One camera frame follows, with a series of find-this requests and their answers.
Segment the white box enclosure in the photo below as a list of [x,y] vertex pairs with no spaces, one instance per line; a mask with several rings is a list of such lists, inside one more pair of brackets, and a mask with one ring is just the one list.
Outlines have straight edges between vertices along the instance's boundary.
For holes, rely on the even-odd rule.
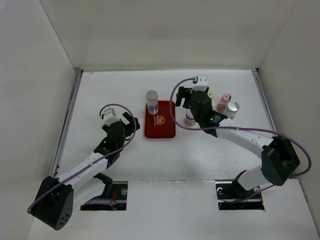
[[319,231],[319,12],[318,0],[0,1],[1,239],[28,239],[26,209],[57,152],[75,68],[258,69],[277,131],[313,160],[299,180]]

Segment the jar lid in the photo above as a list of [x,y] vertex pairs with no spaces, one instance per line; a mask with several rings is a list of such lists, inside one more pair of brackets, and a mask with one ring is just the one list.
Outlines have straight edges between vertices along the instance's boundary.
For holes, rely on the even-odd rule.
[[158,93],[155,90],[150,90],[145,95],[147,100],[155,100],[158,97]]
[[229,112],[237,112],[240,108],[240,105],[236,101],[231,101],[228,103],[227,108]]
[[191,110],[190,109],[187,109],[186,112],[185,112],[185,116],[190,119],[190,120],[193,120],[195,119],[194,116],[192,115],[191,113]]
[[229,93],[225,93],[221,97],[221,102],[223,104],[227,104],[228,102],[230,102],[230,100],[231,100],[231,95]]
[[209,91],[208,97],[212,100],[214,98],[214,93],[212,91]]

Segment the rectangular opening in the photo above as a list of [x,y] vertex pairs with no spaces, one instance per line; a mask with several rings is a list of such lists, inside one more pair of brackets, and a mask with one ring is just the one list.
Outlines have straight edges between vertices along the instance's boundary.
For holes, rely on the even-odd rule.
[[257,194],[248,200],[241,201],[253,194],[254,191],[248,191],[239,195],[233,190],[232,181],[216,181],[215,189],[219,210],[265,210],[261,194]]
[[115,200],[116,204],[106,205],[103,201],[99,200],[101,204],[86,204],[82,205],[81,211],[125,211],[127,210],[127,196],[128,196],[128,182],[127,181],[115,181],[112,185],[107,186],[104,189],[102,195],[95,197],[96,199],[105,199],[106,203],[110,202],[110,199]]

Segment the white table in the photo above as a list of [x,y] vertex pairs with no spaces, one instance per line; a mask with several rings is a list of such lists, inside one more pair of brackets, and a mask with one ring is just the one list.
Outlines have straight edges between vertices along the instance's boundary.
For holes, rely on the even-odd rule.
[[[262,194],[263,210],[219,211],[214,179],[233,179],[261,163],[255,155],[202,131],[177,127],[170,140],[144,137],[146,92],[168,100],[174,85],[207,75],[217,103],[224,93],[240,104],[235,122],[270,129],[253,74],[249,70],[170,70],[86,72],[61,158],[59,174],[86,159],[106,136],[99,110],[106,104],[128,107],[141,129],[120,158],[104,174],[129,181],[126,211],[77,211],[55,232],[37,219],[29,240],[56,239],[319,239],[298,180],[288,180]],[[122,109],[116,108],[120,116]],[[183,122],[185,109],[176,109]]]
[[[207,75],[214,103],[230,93],[240,104],[234,120],[248,127],[270,129],[252,72],[249,70],[171,70],[84,73],[66,138],[59,173],[65,173],[86,159],[106,136],[99,110],[106,104],[125,105],[139,119],[141,129],[105,174],[115,181],[233,179],[244,169],[261,161],[255,155],[226,140],[202,131],[177,127],[171,140],[144,137],[146,92],[158,92],[159,100],[169,100],[181,80]],[[185,109],[176,109],[183,122]],[[116,108],[117,115],[123,110]]]

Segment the cylindrical container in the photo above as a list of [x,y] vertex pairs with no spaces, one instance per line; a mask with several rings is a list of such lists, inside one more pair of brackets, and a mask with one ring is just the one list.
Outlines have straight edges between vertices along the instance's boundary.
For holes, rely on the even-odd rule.
[[185,112],[184,123],[188,126],[193,126],[196,123],[190,109],[187,109]]
[[224,110],[224,115],[232,120],[234,119],[236,113],[239,111],[239,108],[239,103],[237,103],[236,101],[230,101]]
[[216,110],[223,114],[225,112],[225,109],[227,107],[227,104],[230,102],[231,100],[231,95],[228,93],[225,93],[222,95],[220,102],[216,105]]
[[145,97],[148,113],[156,115],[158,113],[158,93],[155,90],[150,90],[146,93]]

